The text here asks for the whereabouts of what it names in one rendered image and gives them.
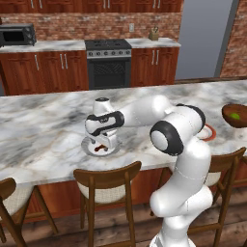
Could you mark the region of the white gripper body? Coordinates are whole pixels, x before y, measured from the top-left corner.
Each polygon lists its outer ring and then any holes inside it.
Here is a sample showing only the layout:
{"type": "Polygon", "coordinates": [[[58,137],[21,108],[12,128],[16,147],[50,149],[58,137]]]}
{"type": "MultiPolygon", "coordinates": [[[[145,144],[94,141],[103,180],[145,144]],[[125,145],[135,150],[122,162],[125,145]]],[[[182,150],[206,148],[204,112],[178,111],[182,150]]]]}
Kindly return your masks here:
{"type": "Polygon", "coordinates": [[[108,149],[114,149],[118,145],[117,130],[116,129],[102,131],[97,136],[90,134],[89,137],[91,139],[99,142],[101,145],[104,145],[108,149]]]}

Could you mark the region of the wooden chair with pale seat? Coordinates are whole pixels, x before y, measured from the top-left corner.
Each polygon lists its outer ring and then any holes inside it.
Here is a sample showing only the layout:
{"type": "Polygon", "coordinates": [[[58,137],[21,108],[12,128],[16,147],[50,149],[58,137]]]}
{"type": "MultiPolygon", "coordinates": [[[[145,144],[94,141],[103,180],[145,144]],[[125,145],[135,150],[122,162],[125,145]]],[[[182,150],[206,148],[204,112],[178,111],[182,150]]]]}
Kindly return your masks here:
{"type": "Polygon", "coordinates": [[[150,247],[196,247],[188,236],[214,230],[213,247],[218,247],[233,182],[245,149],[211,155],[207,145],[186,148],[178,156],[170,179],[151,194],[151,211],[163,219],[160,232],[150,247]],[[223,199],[218,222],[192,228],[190,224],[218,198],[223,199]]]}
{"type": "Polygon", "coordinates": [[[131,181],[141,169],[135,161],[121,169],[110,171],[87,171],[76,169],[73,175],[81,195],[81,228],[84,228],[84,210],[87,210],[89,235],[88,247],[94,247],[95,207],[116,204],[125,205],[130,239],[101,247],[136,247],[131,201],[131,181]]]}
{"type": "Polygon", "coordinates": [[[0,180],[0,242],[7,241],[2,225],[5,225],[17,247],[27,247],[22,236],[22,226],[26,217],[32,194],[35,194],[42,212],[34,213],[32,218],[45,216],[52,231],[58,232],[57,226],[37,185],[17,187],[13,178],[0,180]]]}

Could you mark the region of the black and steel stove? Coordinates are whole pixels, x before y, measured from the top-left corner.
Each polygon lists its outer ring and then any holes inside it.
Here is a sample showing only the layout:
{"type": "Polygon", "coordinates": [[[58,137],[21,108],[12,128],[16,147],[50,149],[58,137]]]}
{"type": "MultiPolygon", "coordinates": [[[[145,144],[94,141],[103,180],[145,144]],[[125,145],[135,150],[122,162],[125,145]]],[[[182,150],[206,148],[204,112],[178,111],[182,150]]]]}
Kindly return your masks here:
{"type": "Polygon", "coordinates": [[[90,90],[130,86],[131,45],[125,39],[86,40],[90,90]]]}

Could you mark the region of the wooden island base panel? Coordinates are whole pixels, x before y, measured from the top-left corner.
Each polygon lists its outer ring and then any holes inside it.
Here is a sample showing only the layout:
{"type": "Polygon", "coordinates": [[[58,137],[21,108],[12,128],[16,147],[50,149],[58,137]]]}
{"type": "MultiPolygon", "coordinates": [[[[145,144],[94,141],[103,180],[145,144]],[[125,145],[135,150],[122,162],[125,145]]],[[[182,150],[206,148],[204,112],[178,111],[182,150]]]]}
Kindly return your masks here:
{"type": "MultiPolygon", "coordinates": [[[[131,197],[134,205],[147,204],[151,193],[157,189],[162,169],[140,171],[131,183],[131,197]]],[[[52,218],[80,213],[80,192],[75,180],[49,183],[39,186],[52,218]]],[[[35,194],[32,194],[25,223],[45,220],[38,216],[42,212],[35,194]]]]}

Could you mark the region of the narrow wooden base cupboards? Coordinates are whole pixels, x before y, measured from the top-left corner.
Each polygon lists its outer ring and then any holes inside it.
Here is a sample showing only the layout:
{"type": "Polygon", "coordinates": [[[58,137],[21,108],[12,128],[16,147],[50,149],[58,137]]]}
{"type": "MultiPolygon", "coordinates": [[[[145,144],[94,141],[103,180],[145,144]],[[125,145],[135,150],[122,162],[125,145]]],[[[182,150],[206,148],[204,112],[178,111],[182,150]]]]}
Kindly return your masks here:
{"type": "Polygon", "coordinates": [[[133,48],[131,50],[132,87],[173,85],[178,47],[133,48]]]}

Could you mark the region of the wide wooden base cupboards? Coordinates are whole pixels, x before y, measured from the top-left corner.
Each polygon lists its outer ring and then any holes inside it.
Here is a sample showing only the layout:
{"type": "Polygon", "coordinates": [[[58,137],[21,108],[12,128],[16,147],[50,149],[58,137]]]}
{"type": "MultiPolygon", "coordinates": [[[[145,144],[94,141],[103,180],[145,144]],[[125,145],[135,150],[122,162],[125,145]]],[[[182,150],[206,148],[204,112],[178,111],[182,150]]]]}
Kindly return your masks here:
{"type": "Polygon", "coordinates": [[[85,50],[0,54],[7,96],[89,89],[85,50]]]}

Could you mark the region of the white dish with red rim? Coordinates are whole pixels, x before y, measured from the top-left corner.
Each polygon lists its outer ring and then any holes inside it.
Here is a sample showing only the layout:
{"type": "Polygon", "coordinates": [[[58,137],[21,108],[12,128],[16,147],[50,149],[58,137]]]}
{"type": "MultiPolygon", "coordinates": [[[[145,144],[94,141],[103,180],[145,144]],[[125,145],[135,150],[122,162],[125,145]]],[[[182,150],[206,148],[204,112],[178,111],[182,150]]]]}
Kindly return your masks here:
{"type": "Polygon", "coordinates": [[[216,131],[212,126],[206,123],[203,129],[197,134],[197,137],[208,142],[216,137],[216,131]]]}

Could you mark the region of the wooden knife block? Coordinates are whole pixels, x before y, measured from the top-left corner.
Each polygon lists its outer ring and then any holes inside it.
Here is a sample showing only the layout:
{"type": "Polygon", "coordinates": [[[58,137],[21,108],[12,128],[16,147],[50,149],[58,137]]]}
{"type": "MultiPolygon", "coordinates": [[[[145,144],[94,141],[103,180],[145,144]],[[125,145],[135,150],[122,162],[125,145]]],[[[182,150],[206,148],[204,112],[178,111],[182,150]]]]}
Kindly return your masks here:
{"type": "Polygon", "coordinates": [[[151,41],[157,41],[159,37],[159,33],[158,33],[158,27],[154,26],[153,28],[151,28],[150,33],[149,33],[149,39],[151,41]]]}

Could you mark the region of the brown round dish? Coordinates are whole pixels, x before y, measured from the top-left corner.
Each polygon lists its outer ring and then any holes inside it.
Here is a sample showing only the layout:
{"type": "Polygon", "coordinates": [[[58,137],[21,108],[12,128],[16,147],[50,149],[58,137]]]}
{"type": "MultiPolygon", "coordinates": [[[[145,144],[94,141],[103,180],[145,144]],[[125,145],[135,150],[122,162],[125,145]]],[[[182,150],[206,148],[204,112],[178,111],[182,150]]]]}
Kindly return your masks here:
{"type": "Polygon", "coordinates": [[[232,127],[243,128],[247,127],[247,106],[242,104],[226,104],[222,108],[222,116],[224,120],[232,127]],[[239,115],[240,120],[230,117],[231,113],[239,115]]]}

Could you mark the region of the black microwave oven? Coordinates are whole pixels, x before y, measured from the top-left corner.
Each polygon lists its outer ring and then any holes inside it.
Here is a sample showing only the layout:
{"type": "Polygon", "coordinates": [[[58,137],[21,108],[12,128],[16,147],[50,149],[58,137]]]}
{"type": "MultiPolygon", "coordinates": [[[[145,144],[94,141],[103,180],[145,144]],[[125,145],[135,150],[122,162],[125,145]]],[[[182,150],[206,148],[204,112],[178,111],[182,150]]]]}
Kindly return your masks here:
{"type": "Polygon", "coordinates": [[[0,47],[11,45],[35,45],[37,42],[33,23],[0,25],[0,47]]]}

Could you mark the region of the wooden wall cupboards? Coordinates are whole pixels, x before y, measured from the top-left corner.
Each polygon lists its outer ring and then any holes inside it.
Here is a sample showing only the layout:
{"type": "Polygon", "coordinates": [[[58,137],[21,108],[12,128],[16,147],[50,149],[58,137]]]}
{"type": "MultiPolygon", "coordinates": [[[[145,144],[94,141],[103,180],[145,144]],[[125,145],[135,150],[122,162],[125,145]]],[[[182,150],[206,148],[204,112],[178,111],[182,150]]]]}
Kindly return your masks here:
{"type": "Polygon", "coordinates": [[[0,14],[179,13],[182,0],[0,0],[0,14]]]}

